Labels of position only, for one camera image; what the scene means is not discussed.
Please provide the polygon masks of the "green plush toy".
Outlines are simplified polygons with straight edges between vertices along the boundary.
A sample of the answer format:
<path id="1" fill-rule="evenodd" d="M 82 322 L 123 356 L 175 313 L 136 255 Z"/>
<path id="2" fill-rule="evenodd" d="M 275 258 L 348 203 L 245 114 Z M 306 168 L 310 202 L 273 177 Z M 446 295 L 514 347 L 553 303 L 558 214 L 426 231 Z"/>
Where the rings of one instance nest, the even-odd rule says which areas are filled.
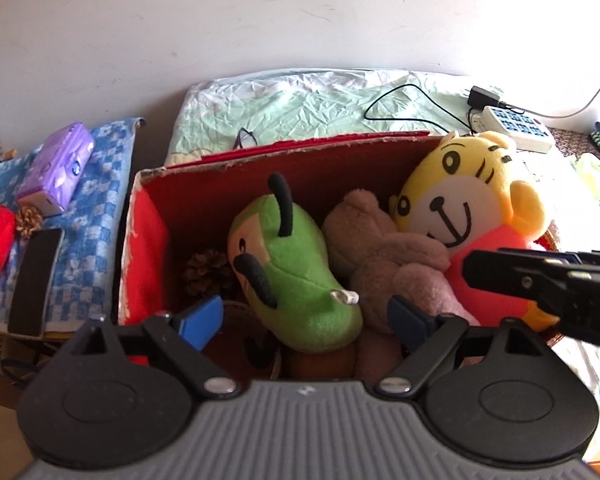
<path id="1" fill-rule="evenodd" d="M 332 274 L 322 231 L 278 172 L 234 219 L 227 258 L 253 313 L 292 350 L 332 352 L 361 333 L 358 293 Z"/>

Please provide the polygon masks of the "brown teddy bear plush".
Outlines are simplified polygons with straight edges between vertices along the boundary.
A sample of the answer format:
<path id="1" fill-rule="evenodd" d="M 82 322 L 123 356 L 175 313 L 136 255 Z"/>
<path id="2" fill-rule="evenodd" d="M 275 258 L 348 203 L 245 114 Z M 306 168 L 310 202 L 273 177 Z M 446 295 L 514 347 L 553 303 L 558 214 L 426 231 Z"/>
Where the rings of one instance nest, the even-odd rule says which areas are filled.
<path id="1" fill-rule="evenodd" d="M 394 295 L 423 314 L 455 314 L 479 324 L 445 276 L 451 266 L 448 248 L 425 235 L 400 232 L 372 192 L 349 192 L 327 215 L 322 232 L 332 273 L 360 296 L 364 327 L 356 343 L 356 378 L 376 382 L 402 361 L 399 339 L 388 323 Z"/>

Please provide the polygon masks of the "red cardboard box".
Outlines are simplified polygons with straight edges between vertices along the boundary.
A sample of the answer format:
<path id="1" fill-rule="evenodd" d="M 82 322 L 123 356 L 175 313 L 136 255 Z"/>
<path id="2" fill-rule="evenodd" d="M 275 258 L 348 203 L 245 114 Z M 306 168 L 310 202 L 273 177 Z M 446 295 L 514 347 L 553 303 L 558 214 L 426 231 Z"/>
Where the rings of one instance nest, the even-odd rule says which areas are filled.
<path id="1" fill-rule="evenodd" d="M 274 172 L 286 179 L 294 203 L 320 230 L 343 197 L 359 188 L 375 194 L 392 219 L 390 198 L 442 138 L 358 134 L 282 142 L 142 171 L 131 194 L 121 323 L 135 324 L 161 310 L 220 295 L 242 307 L 234 332 L 220 344 L 222 356 L 238 372 L 267 367 L 268 357 L 278 356 L 284 375 L 294 379 L 356 378 L 358 338 L 336 351 L 306 354 L 282 344 L 256 317 L 228 262 L 230 227 L 249 204 L 268 194 Z"/>

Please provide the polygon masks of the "cartoon print bed sheet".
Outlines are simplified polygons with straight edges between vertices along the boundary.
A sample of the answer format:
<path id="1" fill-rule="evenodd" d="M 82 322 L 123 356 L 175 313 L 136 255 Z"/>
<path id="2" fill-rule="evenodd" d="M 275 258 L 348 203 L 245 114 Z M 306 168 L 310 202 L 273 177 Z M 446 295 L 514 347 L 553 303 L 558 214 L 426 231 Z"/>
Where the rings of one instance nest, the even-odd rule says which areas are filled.
<path id="1" fill-rule="evenodd" d="M 233 149 L 240 128 L 259 145 L 337 134 L 464 130 L 471 80 L 407 70 L 269 70 L 198 82 L 175 119 L 169 166 Z M 523 151 L 522 174 L 548 199 L 560 250 L 600 249 L 600 159 Z"/>

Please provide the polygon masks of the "blue checkered towel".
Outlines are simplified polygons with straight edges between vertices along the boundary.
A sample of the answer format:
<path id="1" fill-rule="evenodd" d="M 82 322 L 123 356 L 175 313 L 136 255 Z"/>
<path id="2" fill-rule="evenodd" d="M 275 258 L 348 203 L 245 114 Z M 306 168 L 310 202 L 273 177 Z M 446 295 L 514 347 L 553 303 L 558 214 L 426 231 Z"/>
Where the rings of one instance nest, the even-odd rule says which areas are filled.
<path id="1" fill-rule="evenodd" d="M 94 152 L 79 178 L 68 210 L 43 221 L 62 229 L 46 309 L 46 333 L 71 333 L 92 313 L 111 311 L 117 238 L 137 129 L 143 118 L 116 120 L 91 130 Z M 0 163 L 0 205 L 15 211 L 16 192 L 40 151 Z M 0 275 L 0 333 L 7 332 L 10 303 L 26 240 L 16 240 Z"/>

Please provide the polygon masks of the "yellow tiger plush toy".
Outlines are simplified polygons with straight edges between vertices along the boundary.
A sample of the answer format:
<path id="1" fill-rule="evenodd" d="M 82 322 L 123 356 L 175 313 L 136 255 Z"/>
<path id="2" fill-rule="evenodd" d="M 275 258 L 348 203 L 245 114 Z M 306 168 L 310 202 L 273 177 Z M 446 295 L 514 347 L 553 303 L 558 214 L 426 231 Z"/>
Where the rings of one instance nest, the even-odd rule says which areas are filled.
<path id="1" fill-rule="evenodd" d="M 518 178 L 515 141 L 492 131 L 442 138 L 412 171 L 389 210 L 401 232 L 437 240 L 448 250 L 445 271 L 456 299 L 483 326 L 521 318 L 542 332 L 558 318 L 535 302 L 469 287 L 462 263 L 474 249 L 536 249 L 550 217 L 536 188 Z"/>

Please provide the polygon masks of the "dark patterned cushion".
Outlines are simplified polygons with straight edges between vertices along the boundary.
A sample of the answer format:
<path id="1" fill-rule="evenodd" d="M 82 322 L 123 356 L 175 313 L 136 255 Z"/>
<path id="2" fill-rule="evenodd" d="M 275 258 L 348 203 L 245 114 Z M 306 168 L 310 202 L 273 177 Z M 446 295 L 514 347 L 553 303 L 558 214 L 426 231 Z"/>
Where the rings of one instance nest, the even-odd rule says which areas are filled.
<path id="1" fill-rule="evenodd" d="M 583 155 L 591 153 L 600 159 L 600 153 L 594 148 L 588 140 L 588 134 L 578 133 L 568 130 L 550 128 L 554 136 L 558 150 L 563 155 Z"/>

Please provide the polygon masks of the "white blue power strip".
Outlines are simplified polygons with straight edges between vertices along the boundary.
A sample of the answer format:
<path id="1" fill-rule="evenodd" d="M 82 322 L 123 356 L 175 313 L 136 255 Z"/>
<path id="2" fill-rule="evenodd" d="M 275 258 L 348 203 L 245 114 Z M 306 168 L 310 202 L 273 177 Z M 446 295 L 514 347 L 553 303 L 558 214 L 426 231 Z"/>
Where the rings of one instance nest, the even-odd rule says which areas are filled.
<path id="1" fill-rule="evenodd" d="M 510 136 L 518 150 L 546 154 L 555 146 L 550 130 L 526 113 L 486 106 L 472 114 L 470 122 L 477 132 L 494 131 Z"/>

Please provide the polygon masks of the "black smartphone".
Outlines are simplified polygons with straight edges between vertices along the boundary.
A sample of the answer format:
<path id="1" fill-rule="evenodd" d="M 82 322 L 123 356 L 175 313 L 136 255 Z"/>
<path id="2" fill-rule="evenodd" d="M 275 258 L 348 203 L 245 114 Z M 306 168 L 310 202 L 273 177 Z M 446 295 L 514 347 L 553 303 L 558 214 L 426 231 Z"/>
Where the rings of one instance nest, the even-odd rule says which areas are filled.
<path id="1" fill-rule="evenodd" d="M 40 339 L 45 330 L 46 311 L 59 256 L 63 229 L 32 234 L 20 262 L 7 333 L 10 336 Z"/>

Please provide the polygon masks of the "eyeglasses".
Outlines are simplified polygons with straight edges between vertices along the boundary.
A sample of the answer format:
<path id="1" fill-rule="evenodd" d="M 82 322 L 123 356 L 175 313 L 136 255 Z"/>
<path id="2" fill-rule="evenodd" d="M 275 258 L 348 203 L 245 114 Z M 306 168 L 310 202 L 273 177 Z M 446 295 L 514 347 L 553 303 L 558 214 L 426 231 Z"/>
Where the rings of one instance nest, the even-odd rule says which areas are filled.
<path id="1" fill-rule="evenodd" d="M 259 145 L 256 135 L 246 129 L 240 128 L 236 134 L 233 144 L 233 150 L 243 150 L 244 148 L 255 148 Z"/>

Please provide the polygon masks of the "pine cone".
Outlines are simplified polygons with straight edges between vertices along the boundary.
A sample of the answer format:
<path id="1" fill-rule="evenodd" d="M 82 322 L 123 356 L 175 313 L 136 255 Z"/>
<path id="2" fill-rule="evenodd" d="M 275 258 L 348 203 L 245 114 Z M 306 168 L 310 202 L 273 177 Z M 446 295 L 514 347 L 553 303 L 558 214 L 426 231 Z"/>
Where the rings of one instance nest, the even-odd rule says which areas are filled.
<path id="1" fill-rule="evenodd" d="M 20 238 L 28 240 L 42 229 L 43 216 L 35 206 L 22 205 L 16 213 L 16 231 Z"/>

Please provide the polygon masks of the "black power adapter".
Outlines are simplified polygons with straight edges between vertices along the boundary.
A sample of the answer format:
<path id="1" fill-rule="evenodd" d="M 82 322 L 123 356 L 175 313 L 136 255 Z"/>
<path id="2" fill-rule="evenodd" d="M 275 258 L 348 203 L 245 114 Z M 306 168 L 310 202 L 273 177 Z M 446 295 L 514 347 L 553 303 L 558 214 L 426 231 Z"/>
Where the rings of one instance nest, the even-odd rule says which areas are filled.
<path id="1" fill-rule="evenodd" d="M 472 110 L 484 110 L 488 106 L 500 107 L 501 98 L 492 91 L 472 86 L 468 93 L 467 104 Z"/>

